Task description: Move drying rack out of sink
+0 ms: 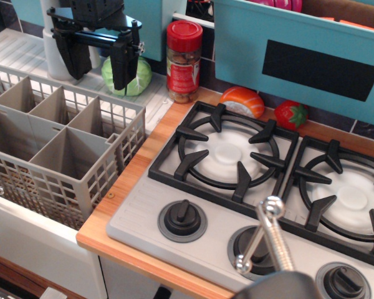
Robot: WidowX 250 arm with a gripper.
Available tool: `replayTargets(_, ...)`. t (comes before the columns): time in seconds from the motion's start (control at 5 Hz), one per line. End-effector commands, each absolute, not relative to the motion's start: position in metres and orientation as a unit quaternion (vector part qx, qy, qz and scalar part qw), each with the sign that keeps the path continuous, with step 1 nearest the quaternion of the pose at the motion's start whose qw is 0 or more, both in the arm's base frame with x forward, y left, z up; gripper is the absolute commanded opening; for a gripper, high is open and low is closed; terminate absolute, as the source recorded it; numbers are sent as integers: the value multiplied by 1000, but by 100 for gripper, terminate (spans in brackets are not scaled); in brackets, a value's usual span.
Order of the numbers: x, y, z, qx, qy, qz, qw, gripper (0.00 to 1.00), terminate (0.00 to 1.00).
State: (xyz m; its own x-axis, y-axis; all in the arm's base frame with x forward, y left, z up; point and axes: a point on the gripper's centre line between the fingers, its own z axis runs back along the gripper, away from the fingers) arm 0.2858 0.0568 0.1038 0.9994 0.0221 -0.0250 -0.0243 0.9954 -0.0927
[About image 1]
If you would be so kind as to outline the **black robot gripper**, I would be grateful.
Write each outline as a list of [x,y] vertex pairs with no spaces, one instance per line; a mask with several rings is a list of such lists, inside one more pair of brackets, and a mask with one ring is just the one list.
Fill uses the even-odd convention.
[[142,23],[126,15],[124,7],[123,1],[69,1],[67,7],[48,8],[53,38],[74,79],[92,69],[89,45],[110,48],[115,90],[127,88],[137,76]]

